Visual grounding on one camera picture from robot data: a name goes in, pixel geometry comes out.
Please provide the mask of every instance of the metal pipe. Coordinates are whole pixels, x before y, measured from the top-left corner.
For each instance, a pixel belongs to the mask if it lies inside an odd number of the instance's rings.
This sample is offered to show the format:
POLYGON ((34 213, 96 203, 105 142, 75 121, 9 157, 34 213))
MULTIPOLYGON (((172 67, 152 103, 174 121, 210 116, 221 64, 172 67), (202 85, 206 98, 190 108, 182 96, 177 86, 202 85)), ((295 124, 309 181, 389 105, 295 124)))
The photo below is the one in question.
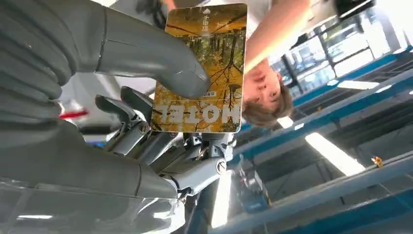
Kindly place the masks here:
POLYGON ((391 158, 384 162, 383 168, 368 167, 364 172, 351 176, 341 177, 312 189, 288 196, 272 203, 272 208, 257 214, 241 214, 232 219, 225 226, 209 229, 209 234, 230 234, 249 230, 267 222, 279 220, 328 202, 340 196, 348 195, 360 189, 403 176, 413 171, 413 151, 391 158))

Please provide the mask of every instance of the window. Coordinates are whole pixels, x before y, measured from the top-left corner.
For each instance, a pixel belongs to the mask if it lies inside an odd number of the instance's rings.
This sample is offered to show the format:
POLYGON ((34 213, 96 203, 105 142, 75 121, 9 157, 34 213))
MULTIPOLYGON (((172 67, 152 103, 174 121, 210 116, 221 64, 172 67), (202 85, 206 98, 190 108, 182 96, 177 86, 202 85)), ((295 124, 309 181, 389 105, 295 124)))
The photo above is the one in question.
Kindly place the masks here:
POLYGON ((338 62, 369 46, 365 36, 357 28, 354 17, 323 33, 322 37, 333 62, 338 62))
POLYGON ((370 50, 365 50, 351 58, 338 63, 334 69, 336 70, 337 76, 345 75, 355 69, 364 66, 365 64, 373 61, 373 55, 370 50))
POLYGON ((311 72, 298 77, 298 81, 303 92, 306 93, 325 85, 335 77, 336 74, 334 73, 333 68, 328 62, 325 62, 314 68, 311 72))
POLYGON ((300 74, 326 61, 321 42, 318 37, 291 49, 285 54, 296 74, 300 74))

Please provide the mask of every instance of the screw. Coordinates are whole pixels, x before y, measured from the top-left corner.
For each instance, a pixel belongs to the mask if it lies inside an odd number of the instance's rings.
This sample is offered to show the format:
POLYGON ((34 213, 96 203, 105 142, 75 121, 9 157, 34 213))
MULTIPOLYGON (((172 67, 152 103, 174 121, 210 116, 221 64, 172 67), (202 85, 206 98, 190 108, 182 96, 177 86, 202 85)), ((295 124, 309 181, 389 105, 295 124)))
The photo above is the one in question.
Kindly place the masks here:
POLYGON ((225 161, 219 161, 217 163, 217 172, 218 174, 222 174, 226 172, 226 162, 225 161))
POLYGON ((146 123, 141 124, 141 126, 139 127, 139 130, 141 131, 142 134, 146 134, 149 132, 150 126, 146 123))

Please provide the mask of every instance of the red object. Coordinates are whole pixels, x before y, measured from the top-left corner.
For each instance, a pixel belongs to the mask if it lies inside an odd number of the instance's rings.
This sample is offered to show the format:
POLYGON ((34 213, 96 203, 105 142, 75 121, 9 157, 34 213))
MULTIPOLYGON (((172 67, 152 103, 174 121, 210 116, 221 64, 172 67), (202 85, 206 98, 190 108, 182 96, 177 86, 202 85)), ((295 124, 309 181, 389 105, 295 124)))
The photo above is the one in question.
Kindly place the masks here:
POLYGON ((60 114, 59 118, 61 119, 78 118, 78 117, 87 116, 88 114, 89 112, 87 110, 72 111, 72 112, 65 112, 63 114, 60 114))

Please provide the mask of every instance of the woman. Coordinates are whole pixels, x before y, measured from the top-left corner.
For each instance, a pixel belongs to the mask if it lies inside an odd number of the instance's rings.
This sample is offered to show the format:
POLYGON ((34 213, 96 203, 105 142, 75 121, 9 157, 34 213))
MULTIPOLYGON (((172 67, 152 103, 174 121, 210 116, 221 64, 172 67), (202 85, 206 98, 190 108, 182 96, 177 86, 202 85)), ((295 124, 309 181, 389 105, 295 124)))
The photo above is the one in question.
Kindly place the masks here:
MULTIPOLYGON (((310 0, 210 0, 205 5, 246 3, 247 43, 244 66, 243 117, 261 127, 273 127, 277 119, 291 114, 292 99, 281 75, 267 57, 282 56, 305 27, 310 0)), ((169 9, 173 0, 167 0, 169 9)))

